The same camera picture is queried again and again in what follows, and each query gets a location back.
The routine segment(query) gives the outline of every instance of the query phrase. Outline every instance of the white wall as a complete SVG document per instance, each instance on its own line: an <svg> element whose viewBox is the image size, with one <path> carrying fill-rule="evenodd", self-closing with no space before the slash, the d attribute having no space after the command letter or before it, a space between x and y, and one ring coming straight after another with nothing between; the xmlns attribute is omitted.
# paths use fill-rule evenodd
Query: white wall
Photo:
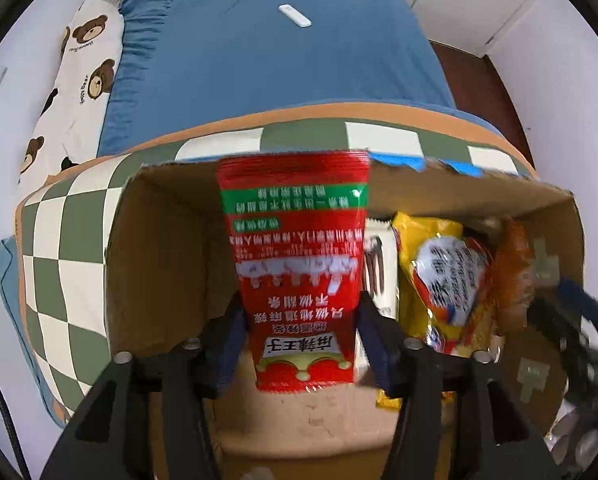
<svg viewBox="0 0 598 480"><path fill-rule="evenodd" d="M84 0L35 0L0 44L0 239L13 234L18 168L59 67L64 27ZM38 478L60 429L47 415L0 298L0 387L32 478ZM0 448L14 456L0 417Z"/></svg>
<svg viewBox="0 0 598 480"><path fill-rule="evenodd" d="M568 0L536 0L489 56L539 174L576 197L598 297L598 38Z"/></svg>

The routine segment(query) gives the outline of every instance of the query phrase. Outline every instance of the wooden floor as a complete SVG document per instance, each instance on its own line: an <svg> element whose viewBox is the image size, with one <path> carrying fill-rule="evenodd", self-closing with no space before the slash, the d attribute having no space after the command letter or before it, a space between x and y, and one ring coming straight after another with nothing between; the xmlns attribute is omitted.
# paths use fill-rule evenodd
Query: wooden floor
<svg viewBox="0 0 598 480"><path fill-rule="evenodd" d="M488 56L479 58L438 43L432 47L444 68L457 108L492 124L534 166L519 117Z"/></svg>

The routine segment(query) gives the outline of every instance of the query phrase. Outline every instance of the blue fabric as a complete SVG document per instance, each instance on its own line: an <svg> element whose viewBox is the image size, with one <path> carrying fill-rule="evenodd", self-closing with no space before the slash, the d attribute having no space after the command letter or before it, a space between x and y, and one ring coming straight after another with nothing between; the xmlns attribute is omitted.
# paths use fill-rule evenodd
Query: blue fabric
<svg viewBox="0 0 598 480"><path fill-rule="evenodd" d="M16 264L16 241L13 236L4 238L0 241L0 294L1 299L3 300L3 305L6 307L6 311L18 333L21 351L26 358L26 362L34 376L36 385L39 388L39 393L41 394L45 409L52 417L52 420L56 422L58 426L64 428L65 423L62 420L59 420L52 409L54 397L50 392L48 383L45 382L41 370L39 370L39 365L34 359L34 353L25 337L21 319L21 310L19 309L18 265Z"/></svg>
<svg viewBox="0 0 598 480"><path fill-rule="evenodd" d="M295 25L281 4L312 25ZM318 102L456 113L404 0L125 0L120 12L124 49L99 156L199 124Z"/></svg>

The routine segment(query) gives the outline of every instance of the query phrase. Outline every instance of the red snack package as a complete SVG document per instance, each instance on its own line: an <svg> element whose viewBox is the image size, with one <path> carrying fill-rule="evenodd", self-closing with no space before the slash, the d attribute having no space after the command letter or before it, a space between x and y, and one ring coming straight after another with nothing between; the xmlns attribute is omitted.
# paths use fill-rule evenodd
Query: red snack package
<svg viewBox="0 0 598 480"><path fill-rule="evenodd" d="M352 382L368 169L365 152L219 164L259 390Z"/></svg>

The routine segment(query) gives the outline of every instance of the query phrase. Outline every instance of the green and white checkered fabric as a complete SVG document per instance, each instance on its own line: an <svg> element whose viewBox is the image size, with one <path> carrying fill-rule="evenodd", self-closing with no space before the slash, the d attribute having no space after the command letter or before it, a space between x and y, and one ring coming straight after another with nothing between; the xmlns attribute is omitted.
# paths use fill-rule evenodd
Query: green and white checkered fabric
<svg viewBox="0 0 598 480"><path fill-rule="evenodd" d="M44 378L69 414L110 360L104 250L126 181L143 165L289 148L368 148L527 174L522 164L492 146L416 128L323 119L270 124L146 148L39 190L26 201L21 217L26 320Z"/></svg>

